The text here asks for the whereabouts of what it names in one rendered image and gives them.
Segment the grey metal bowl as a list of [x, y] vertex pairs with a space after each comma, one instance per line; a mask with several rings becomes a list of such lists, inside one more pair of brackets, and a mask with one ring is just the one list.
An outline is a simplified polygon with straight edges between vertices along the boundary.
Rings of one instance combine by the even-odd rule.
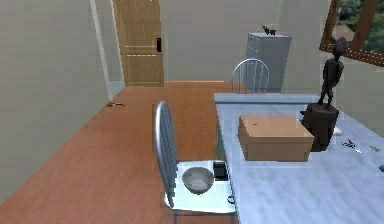
[[191, 167], [182, 175], [184, 186], [193, 194], [204, 194], [214, 183], [213, 173], [204, 167]]

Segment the dark brown figure statue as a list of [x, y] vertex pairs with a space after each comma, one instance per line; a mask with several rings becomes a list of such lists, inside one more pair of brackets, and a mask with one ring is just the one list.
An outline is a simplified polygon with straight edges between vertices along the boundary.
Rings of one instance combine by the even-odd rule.
[[312, 152], [325, 151], [333, 136], [339, 110], [332, 106], [333, 89], [340, 81], [344, 64], [340, 57], [347, 50], [347, 41], [340, 37], [333, 45], [333, 57], [328, 59], [323, 68], [323, 84], [317, 103], [307, 105], [303, 115], [302, 125], [314, 136]]

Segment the pale blue table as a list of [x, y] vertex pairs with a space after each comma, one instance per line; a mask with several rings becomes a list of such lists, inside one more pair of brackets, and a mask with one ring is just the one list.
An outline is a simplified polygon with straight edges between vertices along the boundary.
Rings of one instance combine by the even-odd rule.
[[[241, 115], [297, 115], [317, 101], [314, 94], [214, 95], [239, 224], [384, 224], [384, 138], [345, 113], [337, 120], [342, 134], [307, 162], [244, 158]], [[362, 153], [343, 146], [347, 139]]]

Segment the grey metal cabinet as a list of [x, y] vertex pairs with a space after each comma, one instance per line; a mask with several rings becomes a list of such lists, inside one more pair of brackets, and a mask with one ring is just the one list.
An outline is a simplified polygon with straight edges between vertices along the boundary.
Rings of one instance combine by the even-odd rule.
[[290, 36], [281, 34], [248, 34], [246, 57], [260, 59], [267, 65], [268, 92], [281, 92], [291, 40]]

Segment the small black box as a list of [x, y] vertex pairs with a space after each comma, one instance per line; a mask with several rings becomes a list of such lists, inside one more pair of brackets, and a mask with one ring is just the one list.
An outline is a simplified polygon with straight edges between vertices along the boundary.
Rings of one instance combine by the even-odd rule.
[[223, 161], [214, 161], [213, 170], [214, 170], [214, 177], [216, 181], [228, 180], [227, 167]]

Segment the small dark key bunch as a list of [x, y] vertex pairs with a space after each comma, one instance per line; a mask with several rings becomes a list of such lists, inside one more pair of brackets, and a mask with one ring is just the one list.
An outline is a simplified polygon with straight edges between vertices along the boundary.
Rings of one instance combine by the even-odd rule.
[[356, 146], [354, 142], [352, 142], [350, 139], [347, 139], [346, 142], [341, 142], [343, 146], [352, 148], [356, 153], [362, 153], [362, 151]]

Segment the brown cardboard box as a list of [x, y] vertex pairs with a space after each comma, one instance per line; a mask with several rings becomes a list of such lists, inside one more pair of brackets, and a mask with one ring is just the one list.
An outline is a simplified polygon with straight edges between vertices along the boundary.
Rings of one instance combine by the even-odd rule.
[[241, 115], [238, 139], [247, 161], [306, 162], [314, 136], [293, 115]]

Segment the wooden room door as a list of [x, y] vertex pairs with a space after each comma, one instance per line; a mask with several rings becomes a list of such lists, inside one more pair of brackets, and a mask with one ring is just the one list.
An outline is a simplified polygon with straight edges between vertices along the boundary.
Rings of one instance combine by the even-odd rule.
[[113, 0], [117, 36], [127, 86], [162, 86], [160, 0]]

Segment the grey metal chair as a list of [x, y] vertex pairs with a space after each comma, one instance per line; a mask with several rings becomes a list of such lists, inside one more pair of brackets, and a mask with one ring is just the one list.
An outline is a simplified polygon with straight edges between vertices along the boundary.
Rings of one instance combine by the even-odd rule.
[[230, 215], [234, 224], [235, 199], [226, 162], [180, 161], [168, 104], [161, 101], [155, 113], [155, 147], [164, 186], [164, 203], [178, 224], [180, 212]]
[[268, 66], [260, 59], [248, 58], [241, 61], [231, 74], [231, 91], [233, 93], [266, 93], [270, 72]]

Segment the wooden framed window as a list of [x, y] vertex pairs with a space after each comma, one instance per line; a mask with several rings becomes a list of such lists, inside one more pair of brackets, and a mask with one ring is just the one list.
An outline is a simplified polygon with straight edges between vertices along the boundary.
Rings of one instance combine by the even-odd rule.
[[319, 50], [347, 41], [345, 56], [384, 68], [384, 0], [330, 0]]

